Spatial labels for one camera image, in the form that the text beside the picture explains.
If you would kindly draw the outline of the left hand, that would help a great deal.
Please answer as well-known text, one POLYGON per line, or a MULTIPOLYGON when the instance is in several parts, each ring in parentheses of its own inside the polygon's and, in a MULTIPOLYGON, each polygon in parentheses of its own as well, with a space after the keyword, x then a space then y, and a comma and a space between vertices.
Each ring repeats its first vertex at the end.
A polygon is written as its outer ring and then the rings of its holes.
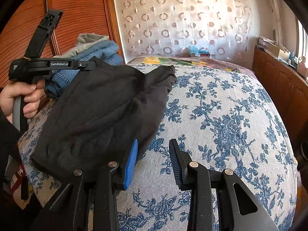
POLYGON ((16 97, 23 95, 26 105, 23 107, 25 118, 33 118, 39 108, 40 99, 44 94, 44 80, 29 85, 24 82, 10 82, 1 91, 1 111, 10 123, 13 122, 13 106, 16 97))

